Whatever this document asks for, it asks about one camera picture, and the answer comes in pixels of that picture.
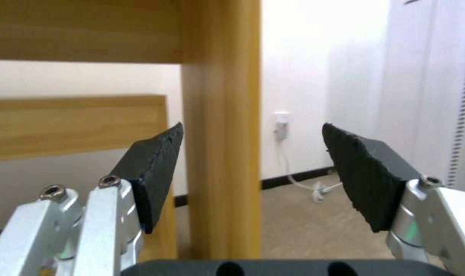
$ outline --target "beige carpet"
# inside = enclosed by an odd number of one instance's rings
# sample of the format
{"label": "beige carpet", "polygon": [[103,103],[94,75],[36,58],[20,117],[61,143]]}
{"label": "beige carpet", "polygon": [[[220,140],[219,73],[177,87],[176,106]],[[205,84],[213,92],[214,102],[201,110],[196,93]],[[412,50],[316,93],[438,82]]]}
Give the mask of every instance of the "beige carpet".
{"label": "beige carpet", "polygon": [[[336,184],[328,175],[303,183]],[[188,207],[177,210],[180,257],[189,257]],[[387,232],[372,233],[362,215],[352,208],[343,187],[326,194],[322,204],[294,185],[262,191],[262,249],[269,259],[388,259]]]}

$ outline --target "white wall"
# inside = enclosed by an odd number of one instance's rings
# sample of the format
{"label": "white wall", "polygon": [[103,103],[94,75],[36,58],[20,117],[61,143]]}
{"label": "white wall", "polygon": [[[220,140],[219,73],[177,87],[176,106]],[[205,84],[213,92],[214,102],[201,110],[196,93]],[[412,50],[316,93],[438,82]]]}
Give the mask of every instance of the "white wall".
{"label": "white wall", "polygon": [[[177,64],[0,61],[0,98],[162,94],[171,126],[183,122],[180,74]],[[186,194],[184,144],[173,183]]]}
{"label": "white wall", "polygon": [[465,77],[465,0],[393,1],[376,138],[446,180]]}
{"label": "white wall", "polygon": [[290,112],[292,173],[332,166],[322,124],[371,136],[380,99],[388,0],[262,1],[261,177],[285,175],[274,112]]}

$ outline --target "air vent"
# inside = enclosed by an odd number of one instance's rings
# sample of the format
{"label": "air vent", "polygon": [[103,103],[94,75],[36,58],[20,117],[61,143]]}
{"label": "air vent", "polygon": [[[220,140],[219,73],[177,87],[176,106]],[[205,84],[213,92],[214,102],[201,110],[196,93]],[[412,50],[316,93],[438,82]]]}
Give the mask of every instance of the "air vent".
{"label": "air vent", "polygon": [[456,182],[460,155],[462,153],[464,132],[465,132],[465,78],[464,78],[464,84],[462,86],[462,96],[460,100],[457,124],[455,126],[455,132],[453,135],[451,161],[450,161],[449,171],[447,174],[447,185],[450,187],[454,186]]}

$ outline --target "electrical outlet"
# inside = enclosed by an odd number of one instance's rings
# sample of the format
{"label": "electrical outlet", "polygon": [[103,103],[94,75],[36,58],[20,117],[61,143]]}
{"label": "electrical outlet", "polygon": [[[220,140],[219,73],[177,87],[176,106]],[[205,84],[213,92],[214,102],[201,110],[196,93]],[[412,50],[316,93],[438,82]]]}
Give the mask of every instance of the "electrical outlet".
{"label": "electrical outlet", "polygon": [[283,141],[287,139],[289,130],[289,112],[288,111],[276,111],[275,112],[275,137],[277,141]]}

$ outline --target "wood grain surface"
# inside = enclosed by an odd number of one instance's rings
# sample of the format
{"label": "wood grain surface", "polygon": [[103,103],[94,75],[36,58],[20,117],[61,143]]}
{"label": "wood grain surface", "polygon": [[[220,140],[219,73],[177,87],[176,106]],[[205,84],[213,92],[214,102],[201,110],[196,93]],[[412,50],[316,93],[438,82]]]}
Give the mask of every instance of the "wood grain surface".
{"label": "wood grain surface", "polygon": [[0,59],[181,62],[177,0],[0,1]]}
{"label": "wood grain surface", "polygon": [[259,258],[259,0],[183,0],[192,255]]}
{"label": "wood grain surface", "polygon": [[125,148],[166,127],[164,96],[0,100],[0,160]]}

